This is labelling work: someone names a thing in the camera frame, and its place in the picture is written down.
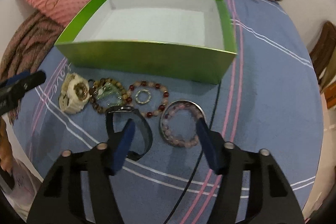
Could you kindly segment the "person's left hand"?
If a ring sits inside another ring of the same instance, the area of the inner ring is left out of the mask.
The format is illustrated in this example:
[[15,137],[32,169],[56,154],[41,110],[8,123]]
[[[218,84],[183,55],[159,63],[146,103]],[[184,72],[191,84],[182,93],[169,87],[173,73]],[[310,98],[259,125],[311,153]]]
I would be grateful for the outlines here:
[[1,118],[0,134],[1,169],[11,174],[13,169],[13,150],[8,139],[6,122],[3,118]]

